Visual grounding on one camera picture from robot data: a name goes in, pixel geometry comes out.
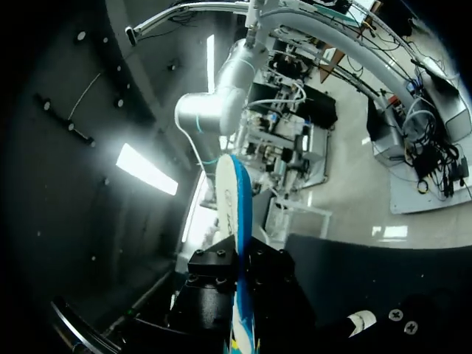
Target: desk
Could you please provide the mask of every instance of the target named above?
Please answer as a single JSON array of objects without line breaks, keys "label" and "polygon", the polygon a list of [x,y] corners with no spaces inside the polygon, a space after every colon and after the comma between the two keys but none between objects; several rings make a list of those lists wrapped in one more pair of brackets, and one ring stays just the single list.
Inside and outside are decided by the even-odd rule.
[{"label": "desk", "polygon": [[[370,1],[372,2],[372,0],[365,0],[365,1],[357,1],[359,4],[363,5],[364,6],[364,3],[366,1]],[[370,7],[370,11],[372,13],[377,13],[380,8],[382,6],[382,3],[379,2],[379,1],[375,1],[372,6]],[[350,12],[353,14],[353,18],[358,21],[359,23],[361,23],[359,20],[362,20],[364,22],[367,22],[368,24],[371,24],[372,23],[372,19],[370,17],[366,17],[366,18],[363,18],[363,13],[361,13],[360,11],[358,11],[357,9],[350,9]],[[365,29],[367,28],[367,26],[365,24],[362,24],[361,27],[360,27],[360,32],[362,33]],[[330,46],[329,44],[325,44],[324,45],[324,49],[323,49],[323,52],[322,54],[325,52],[326,49],[329,49],[329,48],[332,48],[332,46]],[[341,52],[340,50],[336,50],[336,52],[334,53],[334,56],[333,58],[331,59],[331,63],[334,64],[334,65],[337,65],[341,62],[342,58],[344,58],[345,54],[343,52]],[[321,83],[323,83],[324,81],[326,81],[326,79],[328,78],[328,76],[330,76],[331,72],[333,71],[333,67],[332,66],[329,66],[329,65],[320,65],[324,70],[320,70],[320,73],[319,73],[319,81]]]}]

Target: black cable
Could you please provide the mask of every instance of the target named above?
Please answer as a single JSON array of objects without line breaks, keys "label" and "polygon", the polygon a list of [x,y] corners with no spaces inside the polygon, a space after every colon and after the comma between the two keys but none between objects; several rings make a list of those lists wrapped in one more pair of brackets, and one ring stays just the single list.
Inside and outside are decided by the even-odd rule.
[{"label": "black cable", "polygon": [[420,48],[418,48],[418,45],[413,42],[413,41],[410,41],[410,42],[406,42],[406,44],[408,44],[408,46],[410,48],[412,48],[412,44],[414,45],[414,47],[416,48],[417,52],[420,53],[423,57],[425,58],[430,58],[432,61],[434,61],[443,71],[445,70],[445,65],[444,65],[444,61],[442,59],[434,59],[432,56],[430,55],[424,55],[421,51],[420,51]]},{"label": "black cable", "polygon": [[175,32],[175,31],[178,30],[179,28],[181,28],[181,26],[176,27],[176,28],[174,28],[174,29],[172,29],[172,30],[170,30],[170,31],[167,31],[167,32],[164,32],[164,33],[160,33],[160,34],[158,34],[158,35],[146,35],[145,37],[138,38],[138,43],[139,43],[140,41],[143,41],[144,39],[157,38],[157,37],[162,37],[163,35],[168,35],[168,34],[170,34],[170,33],[172,33],[172,32]]},{"label": "black cable", "polygon": [[[331,74],[332,76],[334,77],[337,77],[338,79],[340,80],[343,80],[345,83],[348,83],[349,85],[355,87],[355,85],[350,81],[350,79],[346,78],[345,76],[343,76],[342,74],[338,73],[338,72],[335,72],[334,71],[334,67],[333,67],[333,70],[330,72],[329,70],[326,70],[325,68],[323,68],[321,66],[321,64],[314,64],[315,67],[317,67],[318,69],[321,69],[323,70],[324,72],[327,72],[328,74]],[[338,65],[338,67],[344,71],[347,72],[347,70],[345,68],[343,68],[342,66]],[[369,86],[365,81],[361,80],[359,77],[358,77],[358,80],[360,83],[362,83],[362,85],[367,88],[369,91],[371,91],[375,96],[379,96],[378,92],[376,90],[374,90],[371,86]]]},{"label": "black cable", "polygon": [[[323,14],[323,13],[317,13],[317,15],[320,15],[320,16],[322,16],[322,17],[324,17],[324,18],[327,18],[328,20],[334,21],[335,23],[342,25],[344,29],[346,28],[344,22],[338,21],[338,20],[336,20],[334,17],[330,17],[330,16],[325,15],[325,14]],[[362,41],[365,39],[365,40],[367,40],[368,42],[370,42],[372,45],[374,45],[374,46],[377,47],[377,48],[372,48],[372,47],[367,46],[368,49],[381,50],[381,51],[385,52],[385,55],[386,55],[389,59],[391,59],[391,60],[393,60],[393,61],[396,61],[396,60],[394,60],[394,59],[392,58],[392,56],[391,56],[390,54],[388,54],[388,52],[391,52],[391,51],[393,51],[393,50],[398,49],[401,44],[398,44],[398,46],[397,46],[396,48],[393,48],[393,49],[381,48],[378,44],[376,44],[376,42],[374,42],[374,41],[368,39],[367,37],[364,37],[364,36],[363,36],[362,32],[360,31],[361,26],[359,26],[359,31],[356,31],[356,30],[355,30],[354,28],[352,28],[351,26],[348,26],[347,28],[348,28],[349,30],[351,30],[352,32],[354,32],[355,34],[360,35]],[[401,71],[402,71],[402,72],[405,74],[405,76],[408,78],[408,81],[410,81],[410,82],[413,81],[413,79],[410,77],[410,75],[408,74],[408,72],[406,72],[406,70],[405,70],[402,66],[399,65],[398,67],[401,69]]]},{"label": "black cable", "polygon": [[349,64],[349,66],[351,67],[352,70],[354,70],[355,72],[361,72],[361,73],[359,74],[359,76],[358,76],[358,78],[360,79],[361,76],[362,76],[362,74],[364,73],[364,67],[361,66],[360,69],[357,69],[357,70],[356,70],[356,69],[354,68],[354,66],[351,64],[351,61],[350,61],[350,59],[349,59],[349,55],[346,55],[346,59],[347,59],[347,63]]}]

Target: white cable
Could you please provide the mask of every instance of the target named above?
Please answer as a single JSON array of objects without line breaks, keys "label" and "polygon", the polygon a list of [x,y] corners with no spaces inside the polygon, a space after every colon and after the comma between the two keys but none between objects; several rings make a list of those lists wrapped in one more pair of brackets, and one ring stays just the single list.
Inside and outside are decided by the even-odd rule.
[{"label": "white cable", "polygon": [[419,110],[419,111],[414,111],[413,113],[411,113],[410,115],[408,115],[406,118],[405,118],[405,122],[407,120],[410,120],[411,118],[419,115],[419,114],[428,114],[429,116],[435,118],[434,114],[432,114],[430,111],[427,111],[426,109],[422,109],[422,110]]},{"label": "white cable", "polygon": [[89,83],[87,88],[85,90],[83,90],[82,94],[80,95],[79,99],[75,103],[74,108],[72,109],[72,111],[71,111],[69,117],[67,118],[67,120],[71,120],[72,116],[74,115],[75,109],[79,106],[80,101],[82,101],[82,99],[86,95],[87,91],[91,88],[91,86],[94,84],[94,82],[97,81],[97,79],[100,77],[101,74],[102,74],[102,72],[99,72],[97,74],[97,76],[94,77],[94,79]]},{"label": "white cable", "polygon": [[269,70],[270,72],[273,72],[275,73],[276,75],[279,75],[280,77],[283,77],[287,80],[290,80],[292,81],[292,83],[299,89],[299,92],[298,93],[302,93],[302,97],[301,98],[296,98],[296,99],[292,99],[292,100],[278,100],[278,99],[268,99],[268,100],[258,100],[258,101],[254,101],[254,102],[251,102],[251,103],[248,103],[248,105],[246,106],[247,108],[250,108],[252,107],[253,105],[260,105],[260,104],[263,104],[263,103],[300,103],[300,102],[304,102],[306,99],[307,99],[307,94],[305,92],[305,90],[303,89],[303,87],[298,83],[296,82],[294,79],[291,79],[289,77],[286,77],[285,75],[282,75],[280,74],[279,72],[276,72],[275,70],[272,70],[271,68],[267,68],[267,70]]},{"label": "white cable", "polygon": [[283,52],[282,50],[271,49],[271,52],[287,55],[288,57],[292,57],[292,58],[296,58],[296,55],[293,55],[293,54],[290,54],[290,53],[287,53],[287,52]]},{"label": "white cable", "polygon": [[300,103],[300,102],[304,102],[307,98],[307,94],[305,93],[305,90],[303,89],[303,87],[300,86],[299,83],[297,83],[295,81],[294,81],[294,85],[296,87],[298,87],[300,92],[302,92],[302,97],[301,98],[296,98],[296,99],[292,99],[292,100],[278,100],[278,99],[258,100],[258,101],[248,103],[246,107],[250,108],[253,105],[260,105],[260,104],[263,104],[263,103]]},{"label": "white cable", "polygon": [[415,98],[412,105],[410,105],[410,108],[408,110],[408,112],[406,112],[406,119],[408,119],[410,113],[413,111],[413,108],[416,106],[416,104],[418,104],[419,102],[421,101],[421,99],[419,97]]},{"label": "white cable", "polygon": [[177,128],[187,137],[187,139],[189,139],[189,142],[190,142],[190,145],[192,146],[193,152],[195,153],[195,156],[197,156],[198,163],[200,164],[200,167],[203,170],[203,172],[206,173],[205,169],[204,169],[204,163],[201,161],[200,155],[198,154],[198,151],[197,151],[197,147],[193,143],[193,140],[190,137],[190,135],[180,126],[180,123],[178,122],[177,113],[174,114],[174,120],[176,121]]}]

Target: white curved pipe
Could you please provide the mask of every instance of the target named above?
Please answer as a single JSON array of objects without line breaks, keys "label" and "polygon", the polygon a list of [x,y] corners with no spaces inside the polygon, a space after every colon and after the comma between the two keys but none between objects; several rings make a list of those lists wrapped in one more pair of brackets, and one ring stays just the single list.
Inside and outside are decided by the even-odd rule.
[{"label": "white curved pipe", "polygon": [[278,9],[263,13],[260,21],[263,26],[271,28],[284,24],[331,44],[371,71],[407,108],[412,105],[413,97],[406,87],[386,69],[381,60],[368,49],[353,42],[351,38],[317,21],[311,14],[292,9]]}]

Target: black screw head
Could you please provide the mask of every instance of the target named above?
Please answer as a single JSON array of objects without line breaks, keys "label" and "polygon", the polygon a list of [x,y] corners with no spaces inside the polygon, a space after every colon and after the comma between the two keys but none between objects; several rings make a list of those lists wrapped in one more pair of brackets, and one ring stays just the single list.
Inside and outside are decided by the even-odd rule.
[{"label": "black screw head", "polygon": [[188,282],[196,282],[198,280],[198,277],[194,274],[189,275],[188,277]]},{"label": "black screw head", "polygon": [[216,278],[216,285],[222,285],[227,281],[228,281],[227,278]]}]

